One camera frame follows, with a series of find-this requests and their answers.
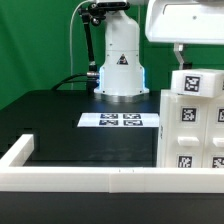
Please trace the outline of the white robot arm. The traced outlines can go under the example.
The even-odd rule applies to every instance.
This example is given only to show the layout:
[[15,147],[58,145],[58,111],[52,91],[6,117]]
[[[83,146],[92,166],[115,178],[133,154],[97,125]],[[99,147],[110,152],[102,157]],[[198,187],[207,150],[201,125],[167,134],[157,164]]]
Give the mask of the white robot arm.
[[105,62],[95,96],[129,102],[149,93],[139,62],[140,27],[126,11],[147,5],[145,35],[151,42],[224,44],[224,0],[93,0],[106,16]]

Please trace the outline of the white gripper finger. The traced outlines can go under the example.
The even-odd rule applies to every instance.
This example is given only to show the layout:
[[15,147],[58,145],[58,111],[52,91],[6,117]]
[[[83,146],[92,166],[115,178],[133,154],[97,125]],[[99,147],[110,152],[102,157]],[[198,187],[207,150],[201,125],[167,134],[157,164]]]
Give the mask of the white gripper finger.
[[186,70],[192,68],[192,63],[187,62],[184,57],[185,46],[182,43],[175,43],[173,52],[176,56],[177,61],[179,62],[179,69]]

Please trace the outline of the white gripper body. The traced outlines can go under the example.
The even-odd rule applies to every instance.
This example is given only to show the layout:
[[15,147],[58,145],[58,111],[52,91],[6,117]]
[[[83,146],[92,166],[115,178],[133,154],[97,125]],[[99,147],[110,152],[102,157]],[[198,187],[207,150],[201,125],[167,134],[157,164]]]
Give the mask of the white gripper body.
[[150,0],[150,42],[224,45],[224,0]]

